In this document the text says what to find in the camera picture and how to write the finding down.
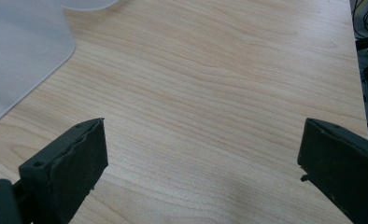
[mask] table surface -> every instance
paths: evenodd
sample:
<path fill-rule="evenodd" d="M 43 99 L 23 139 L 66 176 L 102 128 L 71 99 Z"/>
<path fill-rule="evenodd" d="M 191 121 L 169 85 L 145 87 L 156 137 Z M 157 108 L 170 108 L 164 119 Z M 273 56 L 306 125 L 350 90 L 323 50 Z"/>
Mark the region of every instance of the table surface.
<path fill-rule="evenodd" d="M 367 136 L 349 1 L 64 13 L 76 51 L 0 119 L 0 178 L 104 117 L 109 166 L 72 223 L 350 223 L 296 163 L 307 117 Z"/>

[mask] translucent plastic sheet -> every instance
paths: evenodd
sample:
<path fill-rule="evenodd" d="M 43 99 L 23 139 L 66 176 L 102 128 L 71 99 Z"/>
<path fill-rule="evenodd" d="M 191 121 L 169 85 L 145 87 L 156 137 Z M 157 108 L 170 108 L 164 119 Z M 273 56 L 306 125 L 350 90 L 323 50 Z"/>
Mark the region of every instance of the translucent plastic sheet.
<path fill-rule="evenodd" d="M 93 10 L 117 0 L 0 0 L 0 117 L 73 53 L 62 7 Z"/>

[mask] wooden table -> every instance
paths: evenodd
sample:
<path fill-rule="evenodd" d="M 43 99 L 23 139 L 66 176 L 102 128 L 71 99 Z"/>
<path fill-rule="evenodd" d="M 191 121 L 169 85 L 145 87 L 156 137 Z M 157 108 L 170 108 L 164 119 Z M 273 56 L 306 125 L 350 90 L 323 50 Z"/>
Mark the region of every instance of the wooden table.
<path fill-rule="evenodd" d="M 121 0 L 66 10 L 71 59 L 0 119 L 0 178 L 106 118 L 72 223 L 350 223 L 296 159 L 305 118 L 367 136 L 347 0 Z"/>

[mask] black object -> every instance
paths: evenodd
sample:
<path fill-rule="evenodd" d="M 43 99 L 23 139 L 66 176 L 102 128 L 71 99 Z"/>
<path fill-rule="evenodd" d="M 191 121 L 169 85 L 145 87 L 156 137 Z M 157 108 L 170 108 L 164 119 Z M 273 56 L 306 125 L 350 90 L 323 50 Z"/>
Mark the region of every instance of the black object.
<path fill-rule="evenodd" d="M 307 119 L 298 164 L 353 223 L 368 224 L 368 140 L 329 122 Z"/>
<path fill-rule="evenodd" d="M 0 179 L 0 224 L 68 223 L 106 167 L 103 119 L 77 124 L 22 164 L 15 185 Z"/>

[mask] wood grain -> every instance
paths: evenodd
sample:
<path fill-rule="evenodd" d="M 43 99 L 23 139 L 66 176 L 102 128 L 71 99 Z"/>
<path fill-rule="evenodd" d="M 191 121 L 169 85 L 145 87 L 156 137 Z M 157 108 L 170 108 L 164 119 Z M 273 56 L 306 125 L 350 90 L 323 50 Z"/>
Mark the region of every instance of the wood grain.
<path fill-rule="evenodd" d="M 109 166 L 72 223 L 350 223 L 296 164 L 307 117 L 367 136 L 348 1 L 64 13 L 76 51 L 0 119 L 0 178 L 104 117 Z"/>

